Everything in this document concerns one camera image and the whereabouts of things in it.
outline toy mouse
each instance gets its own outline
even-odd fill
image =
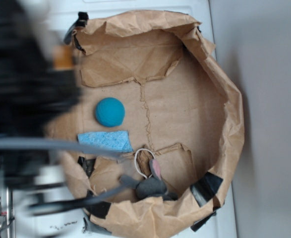
[[[161,177],[161,168],[156,159],[150,160],[150,170],[153,174],[143,181],[137,181],[128,175],[122,175],[120,178],[121,183],[127,187],[133,188],[139,199],[147,197],[163,197],[163,200],[171,201],[177,200],[177,194],[168,192],[167,187]]]

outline gray cable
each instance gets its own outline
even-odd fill
[[[84,145],[70,141],[51,140],[43,138],[7,137],[0,138],[0,150],[68,150],[85,154],[109,156],[122,159],[119,153],[96,146]]]

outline blue sponge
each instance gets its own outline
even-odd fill
[[[129,135],[126,130],[113,132],[87,132],[78,135],[80,144],[98,146],[116,152],[132,152]]]
[[[105,98],[96,107],[95,116],[97,121],[107,127],[121,125],[125,110],[122,102],[116,98]]]

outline teal ball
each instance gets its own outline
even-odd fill
[[[95,116],[103,126],[114,127],[121,125],[125,116],[124,106],[116,98],[104,98],[97,104]]]

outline brown paper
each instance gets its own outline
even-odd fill
[[[215,45],[202,37],[199,24],[181,13],[131,11],[89,20],[75,32],[84,49],[83,97],[50,125],[49,136],[75,140],[89,131],[128,130],[134,151],[147,145],[155,152],[169,191],[179,195],[177,201],[137,201],[127,189],[111,198],[106,218],[90,215],[90,220],[114,236],[168,238],[224,204],[244,142],[242,98],[210,55]],[[103,127],[94,118],[97,102],[105,97],[124,104],[121,126]],[[77,169],[77,155],[71,156],[62,161],[75,197],[84,197],[87,189],[99,194],[114,188],[122,174],[142,179],[133,153],[122,163],[99,157],[90,178]],[[223,182],[199,207],[189,186],[207,171]]]

